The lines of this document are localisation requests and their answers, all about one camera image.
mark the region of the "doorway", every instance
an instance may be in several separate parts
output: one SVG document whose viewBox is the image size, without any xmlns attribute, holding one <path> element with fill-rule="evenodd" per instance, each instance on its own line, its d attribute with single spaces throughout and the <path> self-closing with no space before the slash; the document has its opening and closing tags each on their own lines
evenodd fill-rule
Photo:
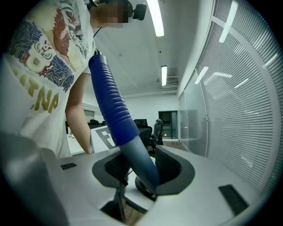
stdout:
<svg viewBox="0 0 283 226">
<path fill-rule="evenodd" d="M 163 138 L 178 137 L 177 111 L 160 111 L 159 118 L 163 121 Z"/>
</svg>

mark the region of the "headset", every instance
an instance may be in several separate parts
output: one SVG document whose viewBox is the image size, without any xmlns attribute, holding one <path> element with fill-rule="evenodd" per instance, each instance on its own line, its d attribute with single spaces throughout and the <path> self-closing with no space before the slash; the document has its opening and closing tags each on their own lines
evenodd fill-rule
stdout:
<svg viewBox="0 0 283 226">
<path fill-rule="evenodd" d="M 115 0 L 100 0 L 99 2 L 97 2 L 96 0 L 90 0 L 87 6 L 88 9 L 90 9 L 91 7 L 98 7 L 98 5 L 101 3 L 110 4 L 113 1 Z M 126 7 L 132 8 L 132 4 L 128 0 L 122 0 L 122 1 Z M 129 12 L 128 17 L 132 17 L 133 19 L 137 19 L 137 20 L 144 20 L 146 9 L 147 9 L 146 4 L 137 4 L 133 12 Z"/>
</svg>

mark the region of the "wooden floor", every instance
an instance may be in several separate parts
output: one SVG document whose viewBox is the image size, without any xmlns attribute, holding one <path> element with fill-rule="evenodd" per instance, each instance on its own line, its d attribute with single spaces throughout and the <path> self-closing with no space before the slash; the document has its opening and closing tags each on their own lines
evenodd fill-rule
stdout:
<svg viewBox="0 0 283 226">
<path fill-rule="evenodd" d="M 168 146 L 168 147 L 178 148 L 183 151 L 187 151 L 180 142 L 164 141 L 163 145 Z M 136 211 L 132 207 L 128 206 L 125 200 L 122 200 L 122 203 L 123 203 L 124 213 L 126 217 L 126 224 L 129 226 L 134 226 L 135 223 L 137 223 L 139 219 L 143 217 L 143 214 Z"/>
</svg>

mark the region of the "person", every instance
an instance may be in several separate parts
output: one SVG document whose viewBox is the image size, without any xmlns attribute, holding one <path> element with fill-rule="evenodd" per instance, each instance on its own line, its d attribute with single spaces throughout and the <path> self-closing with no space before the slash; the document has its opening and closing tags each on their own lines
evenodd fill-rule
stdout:
<svg viewBox="0 0 283 226">
<path fill-rule="evenodd" d="M 57 158 L 71 156 L 65 120 L 85 153 L 93 153 L 82 108 L 88 61 L 100 54 L 98 27 L 126 23 L 133 14 L 127 0 L 88 10 L 85 0 L 44 0 L 23 19 L 1 59 L 0 130 L 20 134 Z"/>
</svg>

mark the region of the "blue ribbed handle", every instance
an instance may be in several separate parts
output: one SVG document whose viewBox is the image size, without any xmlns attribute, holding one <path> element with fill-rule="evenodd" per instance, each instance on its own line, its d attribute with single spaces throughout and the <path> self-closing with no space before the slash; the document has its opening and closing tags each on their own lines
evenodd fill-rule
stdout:
<svg viewBox="0 0 283 226">
<path fill-rule="evenodd" d="M 116 146 L 124 145 L 138 136 L 139 130 L 120 94 L 106 57 L 94 55 L 88 65 L 96 99 L 112 139 Z"/>
</svg>

